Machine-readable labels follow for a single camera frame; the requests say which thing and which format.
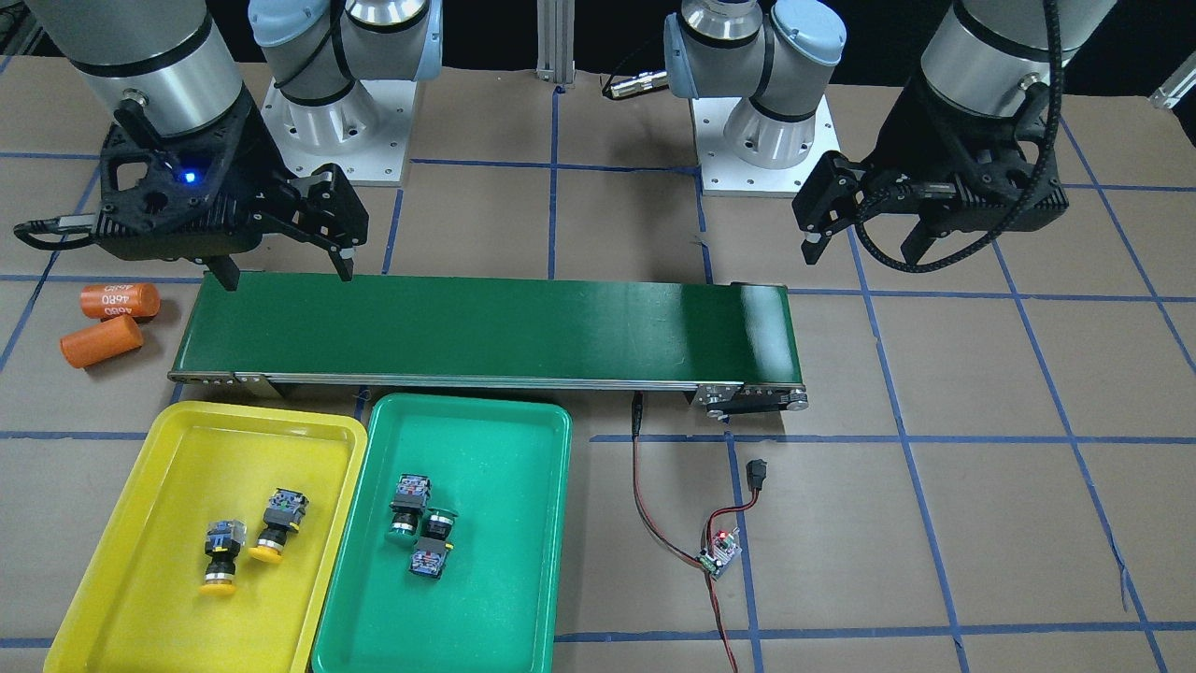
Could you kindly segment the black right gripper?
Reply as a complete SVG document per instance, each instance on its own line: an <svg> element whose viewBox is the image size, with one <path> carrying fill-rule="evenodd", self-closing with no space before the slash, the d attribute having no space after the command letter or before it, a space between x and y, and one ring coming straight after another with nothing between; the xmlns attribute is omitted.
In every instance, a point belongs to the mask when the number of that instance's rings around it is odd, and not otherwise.
<svg viewBox="0 0 1196 673"><path fill-rule="evenodd" d="M206 261L222 290L238 289L228 255L252 251L266 233L324 249L337 276L354 276L370 216L340 165L307 178L286 169L252 94L242 90L209 124L166 136L147 104L120 100L100 149L100 201L84 216L17 224L28 246L98 246L122 261Z"/></svg>

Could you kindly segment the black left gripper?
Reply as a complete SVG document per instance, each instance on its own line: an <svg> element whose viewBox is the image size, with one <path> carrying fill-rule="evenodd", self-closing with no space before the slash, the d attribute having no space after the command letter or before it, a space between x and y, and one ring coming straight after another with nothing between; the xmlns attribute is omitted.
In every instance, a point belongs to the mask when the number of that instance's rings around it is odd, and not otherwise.
<svg viewBox="0 0 1196 673"><path fill-rule="evenodd" d="M948 233L987 233L1030 184L1035 164L1021 143L1044 146L1041 118L1049 104L1049 86L1035 82L1014 97L1011 118L987 118L936 93L923 73L914 74L864 163L826 149L791 201L804 233L804 262L818 263L834 234L850 227L860 213L875 213L858 196L868 197L868 188L905 175L914 182L951 183L957 189L952 200L919 204L919 222L901 246L907 265L948 267L944 261L919 261Z"/></svg>

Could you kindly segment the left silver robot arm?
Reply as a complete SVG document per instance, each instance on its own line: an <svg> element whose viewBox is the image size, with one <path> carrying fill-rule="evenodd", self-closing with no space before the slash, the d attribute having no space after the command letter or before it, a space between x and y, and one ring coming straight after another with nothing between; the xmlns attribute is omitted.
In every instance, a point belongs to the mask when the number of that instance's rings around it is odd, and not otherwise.
<svg viewBox="0 0 1196 673"><path fill-rule="evenodd" d="M685 1L663 22L663 68L683 99L733 98L736 157L811 159L791 201L808 264L854 230L873 259L909 274L960 263L1003 233L1068 208L1055 145L1064 66L1110 1L953 1L861 161L814 153L817 109L846 51L819 1Z"/></svg>

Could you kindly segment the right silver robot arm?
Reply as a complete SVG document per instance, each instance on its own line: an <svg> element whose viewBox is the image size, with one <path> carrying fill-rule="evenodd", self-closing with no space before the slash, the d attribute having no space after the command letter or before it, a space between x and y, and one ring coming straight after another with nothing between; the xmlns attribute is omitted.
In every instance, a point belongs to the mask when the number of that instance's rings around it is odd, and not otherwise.
<svg viewBox="0 0 1196 673"><path fill-rule="evenodd" d="M370 230L355 188L401 178L414 106L393 90L439 77L440 1L252 1L248 19L273 77L266 109L202 1L29 8L112 124L98 209L17 224L17 239L191 261L234 290L234 256L287 235L353 279Z"/></svg>

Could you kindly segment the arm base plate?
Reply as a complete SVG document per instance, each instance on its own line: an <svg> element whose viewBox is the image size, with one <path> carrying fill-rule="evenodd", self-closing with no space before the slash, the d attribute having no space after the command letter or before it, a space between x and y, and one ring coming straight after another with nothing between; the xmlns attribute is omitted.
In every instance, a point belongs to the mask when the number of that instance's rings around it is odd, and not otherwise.
<svg viewBox="0 0 1196 673"><path fill-rule="evenodd" d="M364 80L341 100L304 108L271 88L262 115L287 167L340 165L355 186L402 186L421 85Z"/></svg>
<svg viewBox="0 0 1196 673"><path fill-rule="evenodd" d="M706 194L794 197L820 157L840 149L826 97L820 98L816 115L804 121L799 131L777 131L763 142L748 134L733 141L730 120L738 103L738 98L691 100L692 142Z"/></svg>

